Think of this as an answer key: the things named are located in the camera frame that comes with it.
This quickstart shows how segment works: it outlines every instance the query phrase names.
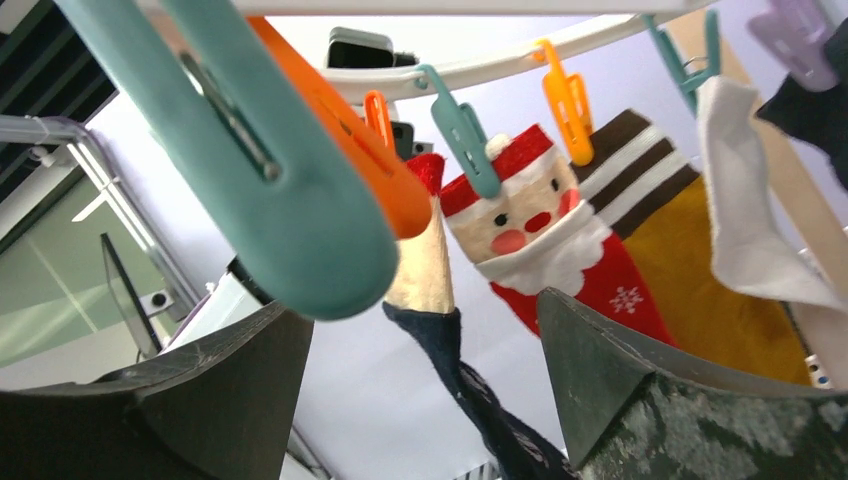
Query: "green wall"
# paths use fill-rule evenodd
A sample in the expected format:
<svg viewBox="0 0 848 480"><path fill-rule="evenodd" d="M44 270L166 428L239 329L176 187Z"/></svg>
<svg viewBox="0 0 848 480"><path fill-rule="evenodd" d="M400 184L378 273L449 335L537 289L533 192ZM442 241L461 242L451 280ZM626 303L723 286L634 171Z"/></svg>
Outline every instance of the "green wall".
<svg viewBox="0 0 848 480"><path fill-rule="evenodd" d="M165 288L107 203L84 179L0 255L0 367L122 322L109 292L100 234L109 234L139 295ZM159 318L173 333L174 324Z"/></svg>

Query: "teal clothespin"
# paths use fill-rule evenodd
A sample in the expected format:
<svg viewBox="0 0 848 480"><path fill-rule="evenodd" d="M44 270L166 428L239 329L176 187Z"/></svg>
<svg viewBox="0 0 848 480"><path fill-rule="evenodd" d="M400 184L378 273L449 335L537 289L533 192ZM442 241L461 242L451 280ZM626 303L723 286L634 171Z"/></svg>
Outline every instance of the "teal clothespin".
<svg viewBox="0 0 848 480"><path fill-rule="evenodd" d="M677 88L683 94L683 99L689 106L692 113L696 113L698 109L698 97L696 91L698 87L703 85L708 78L721 73L721 45L718 31L718 13L714 10L707 11L705 20L704 36L707 41L707 55L705 58L694 58L692 60L706 60L706 67L694 73L686 71L686 67L692 62L683 62L680 59L680 54L675 48L671 37L665 30L657 28L654 22L653 15L642 15L645 25L648 27L648 32L657 46L663 62L668 68L671 78L677 83Z"/></svg>
<svg viewBox="0 0 848 480"><path fill-rule="evenodd" d="M501 191L501 181L486 156L486 133L468 103L457 105L447 85L431 65L419 65L423 78L415 81L418 88L428 83L436 90L437 98L430 111L433 120L450 147L471 187L482 198L494 198Z"/></svg>
<svg viewBox="0 0 848 480"><path fill-rule="evenodd" d="M162 3L203 96L135 1L56 0L263 290L323 320L379 301L398 253L356 170L228 0Z"/></svg>

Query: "brown and white stripe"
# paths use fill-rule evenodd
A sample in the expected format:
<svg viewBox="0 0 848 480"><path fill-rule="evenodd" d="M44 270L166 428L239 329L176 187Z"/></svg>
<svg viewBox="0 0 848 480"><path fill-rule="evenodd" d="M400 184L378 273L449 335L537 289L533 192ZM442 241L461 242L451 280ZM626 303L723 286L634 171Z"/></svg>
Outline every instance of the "brown and white stripe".
<svg viewBox="0 0 848 480"><path fill-rule="evenodd" d="M591 141L595 157L572 168L583 198L622 239L699 176L659 128L632 110L597 130Z"/></svg>

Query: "black slatted panel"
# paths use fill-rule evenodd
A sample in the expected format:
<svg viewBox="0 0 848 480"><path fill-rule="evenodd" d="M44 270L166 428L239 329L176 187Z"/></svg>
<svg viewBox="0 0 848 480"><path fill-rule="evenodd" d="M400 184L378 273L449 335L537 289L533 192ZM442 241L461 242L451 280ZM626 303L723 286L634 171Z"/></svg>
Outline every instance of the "black slatted panel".
<svg viewBox="0 0 848 480"><path fill-rule="evenodd" d="M52 0L40 0L12 33L0 35L0 113L85 122L114 93ZM30 147L0 143L0 202L38 166Z"/></svg>

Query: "orange clothespin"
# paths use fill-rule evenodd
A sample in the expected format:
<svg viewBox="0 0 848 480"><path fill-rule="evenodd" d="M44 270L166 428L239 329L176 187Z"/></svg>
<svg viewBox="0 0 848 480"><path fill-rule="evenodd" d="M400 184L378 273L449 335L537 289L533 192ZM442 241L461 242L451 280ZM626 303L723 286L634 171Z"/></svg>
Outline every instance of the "orange clothespin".
<svg viewBox="0 0 848 480"><path fill-rule="evenodd" d="M395 135L392 132L392 119L389 117L389 105L386 97L377 90L365 94L365 125L380 134L386 147L395 151Z"/></svg>
<svg viewBox="0 0 848 480"><path fill-rule="evenodd" d="M374 193L395 235L405 239L421 234L432 215L430 197L394 148L389 149L380 135L360 120L333 86L264 17L248 17L247 21Z"/></svg>
<svg viewBox="0 0 848 480"><path fill-rule="evenodd" d="M589 110L589 98L583 77L579 73L565 74L550 40L539 40L536 44L542 47L542 51L533 54L533 58L551 66L551 71L545 74L542 86L565 142L565 148L575 165L588 165L595 156L595 149L589 141L589 135L593 131L592 112Z"/></svg>

